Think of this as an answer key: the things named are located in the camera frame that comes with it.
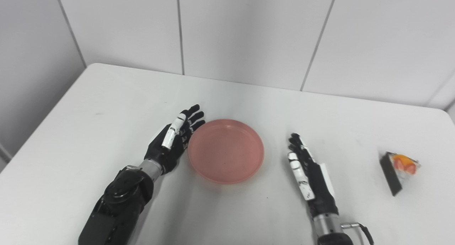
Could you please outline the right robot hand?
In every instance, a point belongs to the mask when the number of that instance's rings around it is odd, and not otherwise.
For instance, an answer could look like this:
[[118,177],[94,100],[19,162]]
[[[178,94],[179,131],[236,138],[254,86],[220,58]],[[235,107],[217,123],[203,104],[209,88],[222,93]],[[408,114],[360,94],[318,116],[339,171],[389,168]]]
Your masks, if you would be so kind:
[[288,161],[312,218],[321,214],[339,214],[324,164],[317,163],[302,138],[291,133]]

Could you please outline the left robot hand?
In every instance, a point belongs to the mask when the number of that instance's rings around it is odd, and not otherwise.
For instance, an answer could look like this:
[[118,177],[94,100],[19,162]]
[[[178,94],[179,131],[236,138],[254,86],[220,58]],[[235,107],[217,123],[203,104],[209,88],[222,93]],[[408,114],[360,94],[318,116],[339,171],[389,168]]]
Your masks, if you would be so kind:
[[188,148],[190,138],[205,124],[204,112],[195,104],[183,110],[176,119],[166,125],[151,141],[144,156],[144,162],[159,167],[161,175],[171,172]]

